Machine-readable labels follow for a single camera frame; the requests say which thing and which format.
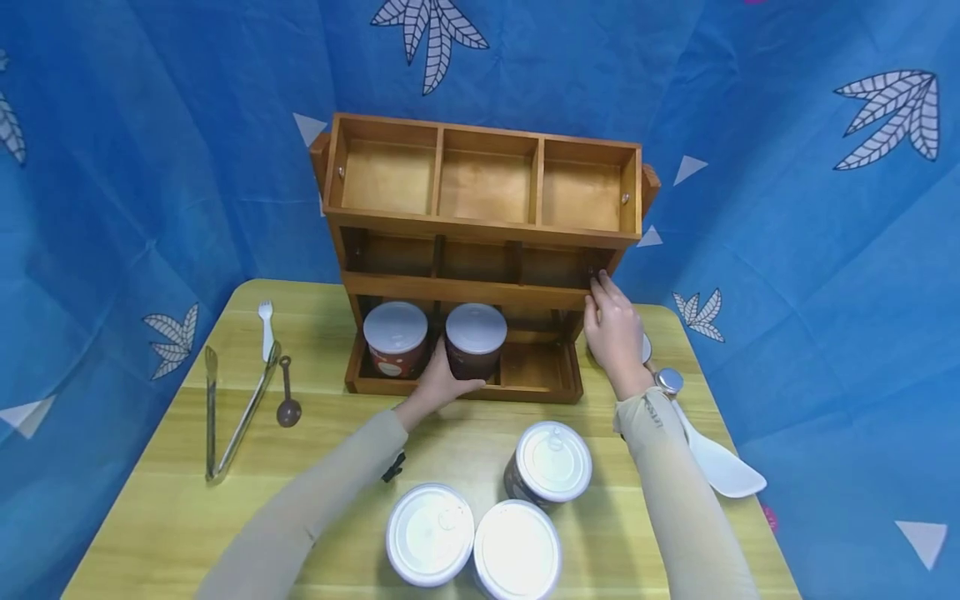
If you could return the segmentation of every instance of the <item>white triangle print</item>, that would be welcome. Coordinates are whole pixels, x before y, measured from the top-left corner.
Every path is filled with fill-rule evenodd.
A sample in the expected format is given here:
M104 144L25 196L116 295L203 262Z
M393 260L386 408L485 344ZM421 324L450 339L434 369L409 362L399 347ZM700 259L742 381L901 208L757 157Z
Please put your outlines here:
M917 551L926 570L933 570L937 557L947 539L947 526L943 523L919 523L916 521L894 521L906 536L907 541Z
M47 411L54 403L56 396L49 396L43 400L21 404L12 408L0 410L0 420L4 420L10 427L13 427L20 435L26 439L31 439L40 427L43 418L47 416Z
M647 232L640 237L640 241L636 243L636 246L643 248L644 246L659 246L662 243L663 240L660 238L660 234L657 233L657 228L651 225L650 228L647 229Z
M294 121L297 121L297 129L300 130L300 136L303 143L309 146L313 140L324 130L326 123L317 119L294 113Z
M680 168L677 169L677 178L673 180L673 184L676 185L680 183L706 166L707 164L702 160L694 158L693 156L684 155L683 160L680 161Z

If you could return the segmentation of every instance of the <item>white can lid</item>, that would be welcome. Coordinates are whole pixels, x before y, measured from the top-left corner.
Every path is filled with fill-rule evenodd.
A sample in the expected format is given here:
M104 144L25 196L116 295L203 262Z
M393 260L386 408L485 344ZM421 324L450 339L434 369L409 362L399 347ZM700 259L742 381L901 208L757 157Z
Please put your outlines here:
M540 600L553 592L560 579L560 536L550 518L533 504L505 500L480 520L473 563L495 600Z
M410 302L384 302L363 322L363 337L384 354L402 354L426 338L426 315Z
M472 549L473 512L447 486L416 486L390 513L387 557L408 584L442 586L464 568Z
M516 468L530 490L550 502L568 502L590 485L593 461L584 439L554 420L534 423L516 443Z
M641 356L643 357L642 362L647 362L650 360L650 357L654 353L654 347L650 345L650 338L647 337L647 334L643 334L643 350L641 351Z
M468 354L489 354L507 339L507 320L488 304L461 304L446 318L446 339Z

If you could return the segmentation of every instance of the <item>brown spoon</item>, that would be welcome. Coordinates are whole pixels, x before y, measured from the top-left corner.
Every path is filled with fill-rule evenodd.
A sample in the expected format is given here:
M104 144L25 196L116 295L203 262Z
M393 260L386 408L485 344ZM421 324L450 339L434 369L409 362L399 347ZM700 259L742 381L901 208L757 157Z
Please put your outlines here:
M281 427L293 427L300 420L303 409L300 403L290 397L290 357L280 358L280 367L283 369L283 401L276 408L276 422Z

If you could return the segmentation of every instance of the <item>wooden compartment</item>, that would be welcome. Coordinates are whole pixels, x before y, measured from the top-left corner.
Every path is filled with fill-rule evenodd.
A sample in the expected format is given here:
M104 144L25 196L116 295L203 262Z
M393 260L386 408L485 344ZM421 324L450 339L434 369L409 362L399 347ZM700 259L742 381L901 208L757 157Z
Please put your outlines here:
M639 148L546 139L543 224L640 232Z
M437 277L465 281L518 283L520 246L469 238L442 237Z
M612 250L593 248L524 246L520 282L587 290L591 277L596 277L601 269L611 268L615 254Z
M391 235L362 228L341 228L347 270L375 275L430 277L434 237Z
M539 141L503 133L444 130L438 214L533 223Z
M335 134L330 206L430 214L437 128L344 118Z
M371 310L385 300L379 297L358 296L357 304L363 316L366 317ZM416 303L421 308L425 308L422 302ZM446 315L455 305L450 302L434 302L428 310L425 310L430 322L430 332L427 336L428 349L432 349L437 343L444 329ZM563 338L561 331L549 328L550 324L559 325L563 322L560 315L551 316L550 312L540 312L540 317L545 316L546 321L542 323L547 331L528 331L521 327L523 324L536 322L537 317L532 314L519 316L516 312L504 311L510 335L501 351L497 370L488 380L485 388L467 397L560 403L573 403L580 399L583 394L583 382L580 378L576 349L573 342ZM424 353L420 363L415 366L411 378L388 377L373 366L363 332L357 331L348 363L347 388L356 394L408 396L416 389L417 377L429 362L429 354L429 351Z

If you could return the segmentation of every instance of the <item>hand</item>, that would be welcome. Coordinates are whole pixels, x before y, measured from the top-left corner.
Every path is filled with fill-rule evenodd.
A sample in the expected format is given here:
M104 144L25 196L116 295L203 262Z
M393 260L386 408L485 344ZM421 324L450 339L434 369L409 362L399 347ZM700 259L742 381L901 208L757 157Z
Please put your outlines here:
M654 377L643 366L643 321L606 271L590 280L584 331L597 363L607 372L617 400L643 394Z
M410 397L403 400L394 409L396 416L403 424L407 433L413 431L424 417L440 410L458 397L479 390L487 382L483 379L469 379L461 381L450 372L450 364L446 360L446 345L444 338L437 341L437 346L430 357L430 363L420 376L417 389Z

